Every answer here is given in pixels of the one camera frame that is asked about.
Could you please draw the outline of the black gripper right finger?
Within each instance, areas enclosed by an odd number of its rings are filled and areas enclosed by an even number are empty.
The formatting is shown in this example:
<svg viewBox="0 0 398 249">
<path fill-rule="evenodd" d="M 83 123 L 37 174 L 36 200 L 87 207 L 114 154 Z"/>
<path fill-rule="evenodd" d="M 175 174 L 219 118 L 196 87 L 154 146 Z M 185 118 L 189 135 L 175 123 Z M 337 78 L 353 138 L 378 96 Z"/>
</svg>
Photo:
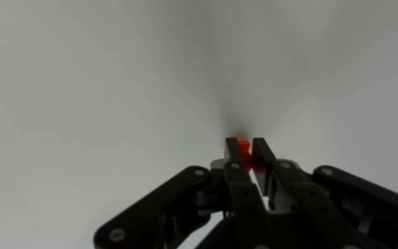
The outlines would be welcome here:
<svg viewBox="0 0 398 249">
<path fill-rule="evenodd" d="M 251 163 L 262 193 L 276 199 L 282 188 L 315 246 L 398 249 L 398 192 L 330 164 L 306 172 L 277 159 L 261 136 L 253 139 Z"/>
</svg>

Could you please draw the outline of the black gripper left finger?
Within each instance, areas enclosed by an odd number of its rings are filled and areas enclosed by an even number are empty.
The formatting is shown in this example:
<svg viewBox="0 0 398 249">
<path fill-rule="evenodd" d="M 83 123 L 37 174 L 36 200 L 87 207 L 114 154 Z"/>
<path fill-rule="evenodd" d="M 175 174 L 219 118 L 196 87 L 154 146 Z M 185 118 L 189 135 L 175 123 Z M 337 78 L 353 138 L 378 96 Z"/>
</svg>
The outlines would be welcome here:
<svg viewBox="0 0 398 249">
<path fill-rule="evenodd" d="M 94 249 L 178 249 L 222 214 L 193 249 L 271 249 L 268 211 L 244 168 L 237 136 L 219 166 L 188 166 L 102 224 Z"/>
</svg>

